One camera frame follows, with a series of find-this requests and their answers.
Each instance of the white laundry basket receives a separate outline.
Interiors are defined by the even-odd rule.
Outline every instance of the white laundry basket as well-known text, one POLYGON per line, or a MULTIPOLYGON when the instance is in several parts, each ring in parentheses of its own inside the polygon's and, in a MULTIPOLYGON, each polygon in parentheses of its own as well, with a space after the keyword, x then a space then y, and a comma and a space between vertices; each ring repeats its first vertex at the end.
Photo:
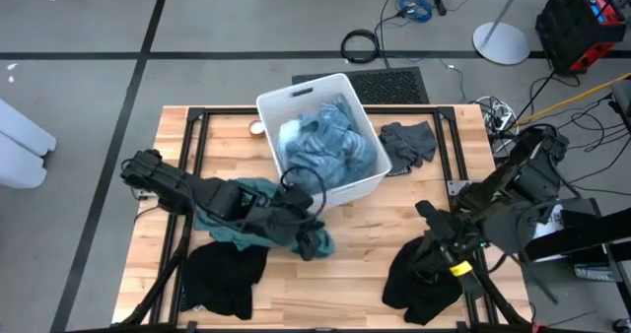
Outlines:
MULTIPOLYGON (((289 120, 296 119, 302 113, 317 112, 321 101, 333 102, 337 94, 342 94, 346 98, 352 117, 357 125, 357 132, 373 145, 375 151, 377 151, 377 158, 373 171, 367 178, 328 189, 326 191, 327 207, 342 205, 370 194, 392 168, 386 150, 384 150, 384 146, 380 142, 379 137, 377 137, 373 124, 368 119, 348 77, 338 73, 296 86, 268 92, 258 96, 256 99, 256 108, 265 127, 265 135, 272 149, 274 162, 280 175, 285 170, 280 163, 278 150, 276 149, 280 126, 289 120)), ((321 204, 321 201, 321 193, 314 195, 312 209, 316 209, 321 204)))

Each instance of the teal cloth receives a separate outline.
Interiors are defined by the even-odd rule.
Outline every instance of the teal cloth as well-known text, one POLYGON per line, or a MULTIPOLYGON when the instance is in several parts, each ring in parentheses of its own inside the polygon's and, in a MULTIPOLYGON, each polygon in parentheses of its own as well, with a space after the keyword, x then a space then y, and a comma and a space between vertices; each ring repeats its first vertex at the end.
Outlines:
MULTIPOLYGON (((273 197, 276 192, 277 185, 265 178, 239 178, 237 181, 245 186, 248 186, 254 190, 260 191, 266 194, 268 197, 273 197)), ((278 243, 258 236, 252 233, 239 233, 227 227, 209 227, 204 225, 199 216, 204 216, 201 209, 195 210, 195 217, 193 219, 193 228, 197 231, 208 231, 213 239, 221 242, 233 242, 239 250, 244 250, 251 245, 261 245, 266 247, 280 246, 278 243)), ((328 231, 324 228, 324 223, 318 221, 317 227, 321 226, 315 233, 320 239, 320 246, 317 249, 315 257, 325 258, 335 251, 335 243, 329 235, 328 231)), ((300 253, 300 248, 296 241, 293 241, 289 245, 294 253, 300 253)))

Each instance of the butcher block tabletop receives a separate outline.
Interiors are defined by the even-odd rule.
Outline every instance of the butcher block tabletop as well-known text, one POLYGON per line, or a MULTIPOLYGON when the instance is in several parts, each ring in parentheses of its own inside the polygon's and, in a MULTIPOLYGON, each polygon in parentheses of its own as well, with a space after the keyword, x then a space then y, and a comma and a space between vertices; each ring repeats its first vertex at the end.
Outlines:
MULTIPOLYGON (((480 108, 478 105, 453 107, 468 177, 484 179, 495 166, 480 108)), ((189 106, 165 106, 156 135, 154 148, 160 151, 165 162, 175 167, 188 109, 189 106)), ((395 121, 413 125, 427 120, 434 130, 431 114, 369 114, 369 118, 378 134, 383 125, 395 121)), ((210 117, 202 177, 277 179, 267 140, 249 134, 248 126, 256 119, 256 114, 210 117)), ((187 171, 192 171, 199 124, 195 123, 187 171)), ((445 120, 443 128, 452 173, 457 176, 449 124, 445 120)), ((387 177, 370 196, 325 211, 322 219, 336 246, 332 256, 306 262, 288 248, 272 248, 263 276, 253 287, 251 320, 201 309, 181 312, 178 326, 185 327, 188 321, 194 320, 199 328, 423 328, 405 323, 403 309, 382 303, 394 255, 404 243, 428 229, 414 209, 414 204, 423 199, 439 209, 449 209, 439 152, 432 162, 414 168, 411 174, 387 177)), ((157 199, 141 201, 138 211, 156 204, 157 199)), ((119 322, 130 314, 154 283, 167 219, 168 213, 158 209, 144 214, 135 223, 112 322, 119 322)), ((175 244, 182 225, 183 217, 180 216, 175 244)), ((192 231, 189 251, 212 240, 208 232, 192 231)), ((488 266, 493 266, 500 255, 499 249, 487 248, 488 266)), ((524 278, 516 263, 507 261, 491 275, 491 279, 522 316, 531 316, 524 278)), ((168 320, 173 285, 172 278, 165 289, 161 321, 168 320)), ((476 305, 480 321, 486 321, 483 300, 478 300, 476 305)), ((458 321, 468 321, 464 297, 424 328, 455 328, 458 321)))

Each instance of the white stand base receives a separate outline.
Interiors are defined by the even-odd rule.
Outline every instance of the white stand base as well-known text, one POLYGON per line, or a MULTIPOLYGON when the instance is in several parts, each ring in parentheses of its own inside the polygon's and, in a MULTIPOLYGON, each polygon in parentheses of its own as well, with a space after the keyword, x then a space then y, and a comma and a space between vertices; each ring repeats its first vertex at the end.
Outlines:
POLYGON ((493 23, 483 24, 473 33, 473 45, 484 58, 503 65, 518 64, 528 58, 530 49, 526 36, 508 24, 500 23, 489 40, 484 43, 484 38, 492 26, 493 23))

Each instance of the concrete floor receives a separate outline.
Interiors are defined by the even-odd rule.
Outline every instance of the concrete floor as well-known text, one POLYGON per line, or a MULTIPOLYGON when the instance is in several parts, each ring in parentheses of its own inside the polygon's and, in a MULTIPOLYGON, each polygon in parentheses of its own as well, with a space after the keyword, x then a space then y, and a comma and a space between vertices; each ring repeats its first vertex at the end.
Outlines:
MULTIPOLYGON (((126 98, 133 108, 126 129, 122 129, 120 150, 112 154, 117 164, 152 145, 165 104, 253 104, 259 94, 289 85, 292 75, 383 68, 381 61, 351 65, 340 58, 301 59, 298 52, 336 51, 348 32, 371 29, 377 23, 385 0, 325 0, 326 4, 324 0, 166 0, 152 51, 225 53, 205 60, 150 58, 138 93, 131 88, 129 94, 135 58, 141 57, 134 52, 141 50, 156 1, 0 0, 0 66, 18 63, 11 71, 0 68, 0 98, 58 139, 41 187, 0 189, 0 332, 50 330, 100 178, 107 189, 106 199, 67 328, 110 323, 138 207, 116 173, 106 171, 102 176, 115 125, 120 115, 125 118, 121 108, 126 98), (285 55, 289 59, 230 53, 242 51, 290 53, 285 55), (108 52, 131 53, 115 57, 108 52)), ((448 2, 448 8, 460 1, 448 2)), ((541 49, 533 22, 545 1, 517 0, 505 19, 526 33, 533 51, 541 49)), ((462 58, 445 62, 463 72, 468 100, 493 95, 521 109, 530 83, 549 74, 545 60, 531 58, 504 67, 470 53, 475 27, 494 19, 503 4, 504 0, 470 0, 461 10, 445 17, 436 14, 425 25, 388 27, 386 46, 438 57, 456 51, 452 56, 462 58)), ((386 13, 393 12, 390 3, 386 13)), ((370 48, 362 42, 354 47, 370 48)), ((628 52, 631 40, 627 38, 616 49, 628 52)), ((434 57, 419 63, 395 59, 391 64, 419 66, 431 102, 460 99, 458 74, 434 57)), ((630 59, 603 59, 580 77, 578 89, 551 82, 536 108, 630 70, 630 59)), ((605 125, 619 123, 607 106, 594 115, 605 125)), ((548 122, 559 125, 568 118, 564 114, 548 122)), ((567 126, 563 133, 574 145, 598 137, 598 132, 575 126, 567 126)), ((571 151, 560 169, 568 178, 575 178, 602 168, 619 152, 622 142, 592 153, 571 151)), ((625 159, 628 157, 584 185, 624 191, 628 188, 625 179, 631 176, 625 159)), ((628 207, 628 199, 622 196, 586 195, 594 196, 604 213, 628 207)), ((560 300, 553 305, 528 283, 537 321, 556 322, 595 309, 595 313, 560 327, 607 331, 613 319, 625 316, 613 284, 578 280, 563 262, 536 264, 535 268, 560 300)))

